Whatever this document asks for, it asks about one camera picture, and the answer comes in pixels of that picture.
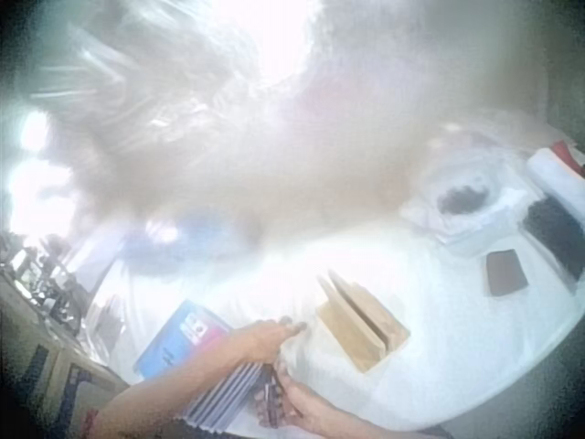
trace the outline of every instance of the table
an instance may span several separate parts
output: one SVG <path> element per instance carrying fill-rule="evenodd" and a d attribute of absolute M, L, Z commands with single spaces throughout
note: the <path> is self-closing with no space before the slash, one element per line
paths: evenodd
<path fill-rule="evenodd" d="M 112 267 L 101 290 L 123 291 L 126 331 L 109 361 L 130 383 L 133 364 L 185 299 L 234 327 L 288 315 L 308 330 L 282 347 L 291 374 L 336 406 L 391 430 L 419 430 L 470 411 L 511 386 L 549 354 L 585 312 L 585 285 L 572 294 L 520 234 L 484 254 L 516 249 L 530 286 L 485 292 L 483 255 L 461 258 L 399 219 L 387 218 L 318 240 L 267 249 L 224 282 L 129 278 Z M 365 286 L 410 331 L 408 342 L 367 374 L 355 369 L 316 317 L 326 298 L 316 276 L 333 269 Z M 304 437 L 259 427 L 244 411 L 229 432 Z"/>

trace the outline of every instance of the wooden stand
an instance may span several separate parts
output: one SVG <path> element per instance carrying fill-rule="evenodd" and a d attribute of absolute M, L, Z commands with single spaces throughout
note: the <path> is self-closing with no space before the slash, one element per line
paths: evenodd
<path fill-rule="evenodd" d="M 317 313 L 361 372 L 376 366 L 410 333 L 368 290 L 329 273 L 320 278 L 329 301 Z"/>

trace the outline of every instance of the stack of cards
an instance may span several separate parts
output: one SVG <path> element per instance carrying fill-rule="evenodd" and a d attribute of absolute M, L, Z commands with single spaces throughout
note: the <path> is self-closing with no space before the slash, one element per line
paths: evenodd
<path fill-rule="evenodd" d="M 199 354 L 230 328 L 207 309 L 185 301 L 136 362 L 136 369 L 149 379 L 185 359 Z M 248 398 L 270 379 L 260 364 L 244 364 L 210 391 L 192 401 L 182 418 L 194 427 L 223 433 Z"/>

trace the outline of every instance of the forearm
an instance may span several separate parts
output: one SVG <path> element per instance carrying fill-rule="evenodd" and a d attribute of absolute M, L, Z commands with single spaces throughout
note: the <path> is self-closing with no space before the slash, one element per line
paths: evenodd
<path fill-rule="evenodd" d="M 234 337 L 164 376 L 132 386 L 98 414 L 90 439 L 140 436 L 170 421 L 198 394 L 207 391 L 244 362 Z"/>
<path fill-rule="evenodd" d="M 323 436 L 328 439 L 427 439 L 424 434 L 391 432 L 353 414 L 335 409 Z"/>

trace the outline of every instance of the hand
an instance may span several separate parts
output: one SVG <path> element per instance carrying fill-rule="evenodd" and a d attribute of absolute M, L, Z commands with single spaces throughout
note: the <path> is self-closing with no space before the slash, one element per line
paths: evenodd
<path fill-rule="evenodd" d="M 284 317 L 280 323 L 268 320 L 244 327 L 234 333 L 233 340 L 248 362 L 272 364 L 281 344 L 305 328 L 305 323 L 293 325 L 289 317 Z"/>
<path fill-rule="evenodd" d="M 277 408 L 278 426 L 295 425 L 309 433 L 335 437 L 335 426 L 342 421 L 344 413 L 305 385 L 293 380 L 282 362 L 274 368 L 282 386 L 282 390 L 279 389 L 281 401 Z M 270 427 L 263 391 L 258 392 L 254 399 L 260 425 Z"/>

